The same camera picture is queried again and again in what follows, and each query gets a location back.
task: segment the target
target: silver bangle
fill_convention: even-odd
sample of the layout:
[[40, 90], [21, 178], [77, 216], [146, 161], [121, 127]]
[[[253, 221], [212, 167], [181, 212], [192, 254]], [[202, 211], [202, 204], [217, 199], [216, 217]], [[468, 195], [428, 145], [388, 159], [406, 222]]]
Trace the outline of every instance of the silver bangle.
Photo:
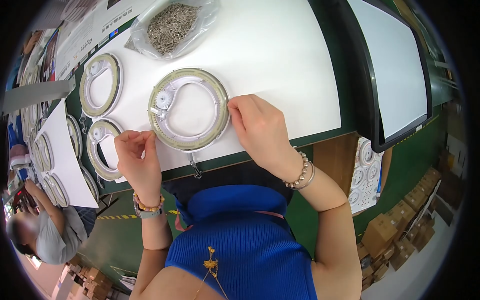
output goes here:
[[291, 189], [293, 189], [294, 187], [299, 185], [300, 182], [305, 179], [305, 174], [307, 174], [307, 168], [308, 168], [307, 155], [305, 153], [303, 153], [302, 151], [299, 151], [299, 154], [301, 155], [301, 158], [303, 160], [303, 169], [301, 170], [301, 174], [300, 174], [298, 180], [295, 180], [294, 182], [286, 182], [285, 180], [283, 181], [285, 186], [288, 187], [288, 188], [291, 188]]
[[315, 166], [312, 164], [311, 161], [308, 161], [308, 163], [312, 166], [312, 175], [310, 176], [310, 179], [308, 179], [307, 183], [299, 188], [292, 188], [293, 190], [301, 190], [303, 188], [306, 188], [307, 186], [310, 185], [310, 183], [313, 181], [313, 178], [315, 177]]

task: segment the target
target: watch strap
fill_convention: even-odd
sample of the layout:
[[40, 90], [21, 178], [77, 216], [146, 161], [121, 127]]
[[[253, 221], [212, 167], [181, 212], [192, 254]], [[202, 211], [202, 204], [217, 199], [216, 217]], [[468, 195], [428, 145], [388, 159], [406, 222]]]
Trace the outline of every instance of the watch strap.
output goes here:
[[139, 210], [139, 217], [142, 219], [149, 219], [149, 218], [159, 216], [161, 213], [162, 213], [162, 209], [156, 210], [154, 212]]

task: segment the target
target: gold necklace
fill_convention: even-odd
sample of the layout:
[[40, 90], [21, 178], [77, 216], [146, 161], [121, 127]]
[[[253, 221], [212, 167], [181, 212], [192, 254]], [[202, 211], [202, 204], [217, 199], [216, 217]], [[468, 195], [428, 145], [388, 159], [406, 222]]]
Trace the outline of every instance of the gold necklace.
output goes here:
[[197, 299], [198, 292], [200, 292], [200, 289], [202, 288], [202, 285], [204, 284], [208, 274], [212, 274], [213, 278], [215, 278], [216, 282], [218, 283], [218, 286], [222, 290], [223, 295], [225, 296], [225, 299], [228, 300], [227, 294], [225, 294], [225, 291], [223, 290], [222, 285], [220, 284], [217, 278], [218, 277], [218, 260], [217, 259], [215, 259], [214, 261], [212, 260], [212, 255], [215, 252], [215, 249], [213, 249], [212, 246], [208, 246], [208, 252], [210, 253], [210, 259], [207, 261], [204, 261], [204, 266], [205, 268], [208, 269], [208, 271], [207, 271], [207, 274], [205, 274], [205, 277], [202, 280], [202, 283], [200, 284], [200, 287], [198, 288], [198, 291], [195, 294], [195, 298], [193, 298], [193, 300]]

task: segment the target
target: gray shirt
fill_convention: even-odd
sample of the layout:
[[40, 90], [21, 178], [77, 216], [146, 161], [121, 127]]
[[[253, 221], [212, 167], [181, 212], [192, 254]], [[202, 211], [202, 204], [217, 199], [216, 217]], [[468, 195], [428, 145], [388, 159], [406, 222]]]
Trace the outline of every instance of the gray shirt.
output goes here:
[[47, 264], [64, 264], [77, 253], [87, 233], [77, 211], [72, 206], [63, 209], [65, 228], [60, 235], [46, 211], [38, 214], [40, 232], [36, 239], [36, 252]]

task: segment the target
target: wristwatch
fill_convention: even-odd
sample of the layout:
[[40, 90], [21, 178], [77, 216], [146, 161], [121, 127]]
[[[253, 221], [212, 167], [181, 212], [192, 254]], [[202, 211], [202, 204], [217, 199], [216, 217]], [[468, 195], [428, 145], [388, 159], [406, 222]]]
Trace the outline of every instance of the wristwatch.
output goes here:
[[138, 207], [138, 203], [135, 200], [133, 201], [133, 208], [135, 209], [135, 213], [137, 214], [137, 216], [139, 216], [142, 219], [153, 218], [155, 216], [162, 214], [161, 208], [154, 212], [147, 212], [142, 210], [141, 208]]

